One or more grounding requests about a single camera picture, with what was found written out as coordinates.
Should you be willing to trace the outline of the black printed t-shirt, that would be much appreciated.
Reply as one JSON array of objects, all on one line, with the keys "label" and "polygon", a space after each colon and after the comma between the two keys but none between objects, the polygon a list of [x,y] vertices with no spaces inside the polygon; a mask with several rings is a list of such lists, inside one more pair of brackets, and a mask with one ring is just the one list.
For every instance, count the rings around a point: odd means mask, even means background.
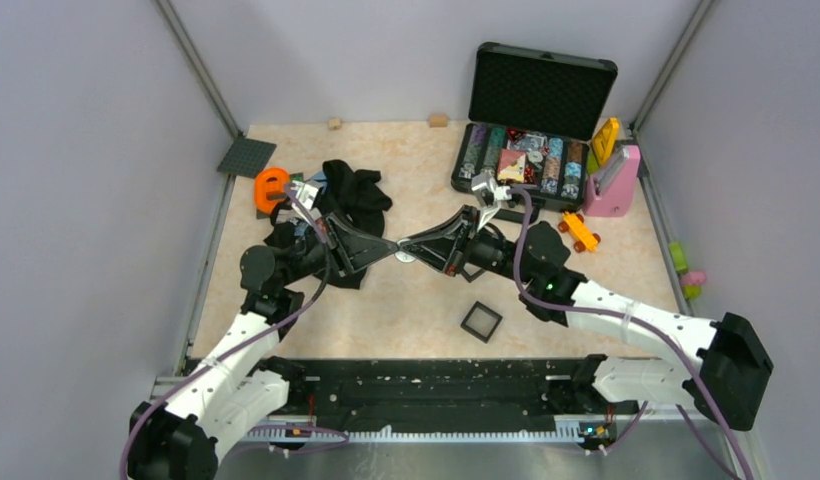
[{"label": "black printed t-shirt", "polygon": [[[370,235],[383,237],[385,231],[385,212],[390,210],[393,201],[382,191],[378,183],[382,180],[380,170],[353,169],[341,159],[328,160],[322,163],[321,173],[324,184],[315,207],[322,213],[336,212],[344,215],[355,228]],[[270,247],[288,248],[293,246],[296,231],[303,220],[280,222],[272,214],[272,232],[263,242]],[[354,274],[340,276],[332,273],[328,284],[341,289],[359,290],[366,275],[366,269]]]}]

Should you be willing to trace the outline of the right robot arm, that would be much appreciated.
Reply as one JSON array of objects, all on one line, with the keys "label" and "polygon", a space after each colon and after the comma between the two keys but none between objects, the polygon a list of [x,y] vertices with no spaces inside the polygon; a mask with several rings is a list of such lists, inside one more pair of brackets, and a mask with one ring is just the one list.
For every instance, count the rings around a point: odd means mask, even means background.
[{"label": "right robot arm", "polygon": [[515,281],[519,299],[543,322],[613,337],[652,354],[643,361],[591,357],[572,385],[575,404],[598,412],[609,402],[656,401],[693,407],[717,424],[749,431],[774,370],[752,323],[727,312],[686,316],[615,293],[567,268],[569,248],[539,221],[515,241],[480,226],[463,207],[445,223],[401,239],[401,253],[449,275],[466,264]]}]

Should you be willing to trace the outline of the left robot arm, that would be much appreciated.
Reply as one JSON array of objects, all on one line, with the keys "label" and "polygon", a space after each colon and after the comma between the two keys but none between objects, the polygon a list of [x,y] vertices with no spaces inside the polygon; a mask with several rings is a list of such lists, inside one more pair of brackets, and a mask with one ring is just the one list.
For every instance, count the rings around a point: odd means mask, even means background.
[{"label": "left robot arm", "polygon": [[240,258],[246,298],[229,330],[197,369],[130,420],[122,479],[212,479],[234,446],[268,414],[294,413],[306,386],[256,364],[280,344],[323,292],[306,299],[289,285],[320,273],[350,275],[396,253],[396,242],[354,228],[336,214],[310,222],[310,232],[285,249],[264,244]]}]

